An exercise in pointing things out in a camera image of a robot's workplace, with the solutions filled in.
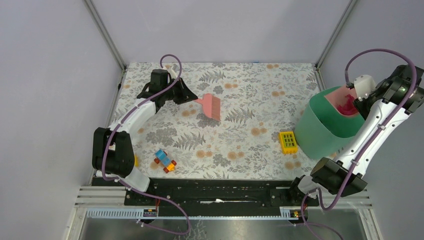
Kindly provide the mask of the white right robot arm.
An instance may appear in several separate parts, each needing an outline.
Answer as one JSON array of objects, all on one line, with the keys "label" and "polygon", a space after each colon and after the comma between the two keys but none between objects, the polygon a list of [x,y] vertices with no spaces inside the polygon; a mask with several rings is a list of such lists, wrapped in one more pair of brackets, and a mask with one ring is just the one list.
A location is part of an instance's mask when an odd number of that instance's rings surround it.
[{"label": "white right robot arm", "polygon": [[419,86],[423,69],[399,65],[374,89],[359,94],[353,105],[365,120],[353,140],[334,158],[323,157],[309,176],[297,178],[287,191],[287,201],[301,205],[308,194],[326,190],[346,197],[367,186],[362,179],[368,165],[390,134],[424,103]]}]

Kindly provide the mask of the pink plastic dustpan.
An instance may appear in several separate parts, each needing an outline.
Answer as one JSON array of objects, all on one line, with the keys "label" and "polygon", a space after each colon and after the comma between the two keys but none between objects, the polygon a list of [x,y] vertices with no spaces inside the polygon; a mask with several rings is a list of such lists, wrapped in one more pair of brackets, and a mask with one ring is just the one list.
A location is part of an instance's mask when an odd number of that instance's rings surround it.
[{"label": "pink plastic dustpan", "polygon": [[326,103],[328,104],[328,108],[329,108],[328,112],[331,115],[339,116],[339,117],[347,117],[347,118],[353,118],[359,115],[358,110],[357,110],[358,111],[357,114],[351,115],[351,116],[340,114],[340,112],[338,111],[337,109],[338,105],[343,105],[347,101],[345,98],[346,95],[352,95],[355,98],[355,100],[357,99],[355,89],[354,88],[350,89],[346,86],[334,87],[330,89],[329,93],[324,94],[324,99],[326,100]]}]

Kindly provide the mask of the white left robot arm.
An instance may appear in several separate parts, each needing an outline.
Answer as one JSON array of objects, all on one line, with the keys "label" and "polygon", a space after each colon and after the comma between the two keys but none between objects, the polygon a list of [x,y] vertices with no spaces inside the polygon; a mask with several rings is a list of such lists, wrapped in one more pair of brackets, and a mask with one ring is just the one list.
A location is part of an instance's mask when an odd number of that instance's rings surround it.
[{"label": "white left robot arm", "polygon": [[134,107],[109,127],[98,127],[93,134],[92,167],[108,180],[121,180],[136,189],[136,199],[144,206],[152,204],[155,192],[150,179],[135,166],[133,137],[145,122],[167,101],[177,105],[198,99],[172,69],[154,69],[150,81],[136,97]]}]

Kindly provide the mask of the pink hand brush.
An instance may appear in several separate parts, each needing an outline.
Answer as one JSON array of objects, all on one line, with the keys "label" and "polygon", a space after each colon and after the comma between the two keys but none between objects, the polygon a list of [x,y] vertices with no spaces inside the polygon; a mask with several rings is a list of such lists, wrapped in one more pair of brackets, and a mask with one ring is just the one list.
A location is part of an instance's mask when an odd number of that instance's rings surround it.
[{"label": "pink hand brush", "polygon": [[202,105],[206,117],[216,121],[221,120],[221,99],[211,93],[205,93],[201,98],[195,99],[195,103]]}]

